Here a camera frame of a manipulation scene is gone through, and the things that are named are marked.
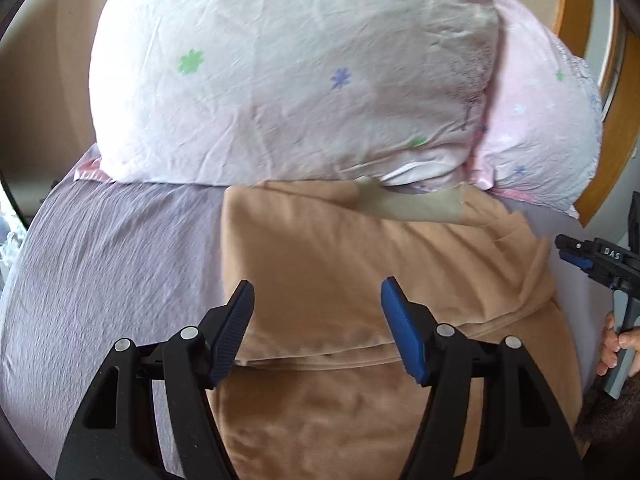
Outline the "person's right hand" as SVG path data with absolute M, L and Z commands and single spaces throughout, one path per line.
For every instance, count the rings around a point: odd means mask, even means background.
M 628 376 L 632 377 L 639 373 L 639 353 L 640 353 L 640 330 L 634 328 L 629 332 L 618 334 L 614 330 L 614 313 L 608 312 L 605 317 L 604 326 L 601 333 L 599 361 L 597 362 L 596 373 L 604 376 L 618 364 L 623 350 L 634 350 L 634 360 Z

